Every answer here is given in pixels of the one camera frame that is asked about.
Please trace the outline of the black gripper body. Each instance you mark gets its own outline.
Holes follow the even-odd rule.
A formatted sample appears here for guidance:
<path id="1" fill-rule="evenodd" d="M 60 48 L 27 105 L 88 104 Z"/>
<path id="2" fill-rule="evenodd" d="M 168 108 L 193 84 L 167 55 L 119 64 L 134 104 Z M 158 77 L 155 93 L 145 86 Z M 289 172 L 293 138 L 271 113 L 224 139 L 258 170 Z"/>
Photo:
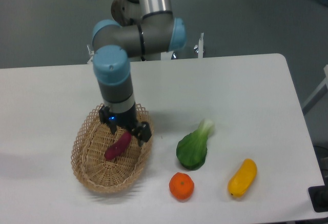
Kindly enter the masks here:
<path id="1" fill-rule="evenodd" d="M 99 120 L 102 124 L 111 122 L 117 127 L 131 132 L 137 120 L 136 106 L 132 106 L 128 111 L 123 113 L 113 113 L 109 107 L 102 106 L 98 112 Z"/>

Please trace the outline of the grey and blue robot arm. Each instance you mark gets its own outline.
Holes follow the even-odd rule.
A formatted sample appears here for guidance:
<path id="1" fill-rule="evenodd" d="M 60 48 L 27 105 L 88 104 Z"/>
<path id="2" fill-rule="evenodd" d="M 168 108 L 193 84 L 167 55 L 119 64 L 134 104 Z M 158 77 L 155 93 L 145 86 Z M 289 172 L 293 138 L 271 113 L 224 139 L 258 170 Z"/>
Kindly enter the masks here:
<path id="1" fill-rule="evenodd" d="M 122 0 L 120 12 L 122 19 L 100 21 L 92 32 L 93 70 L 104 100 L 99 119 L 112 133 L 123 128 L 142 145 L 152 132 L 137 119 L 130 58 L 183 48 L 186 29 L 173 16 L 171 0 Z"/>

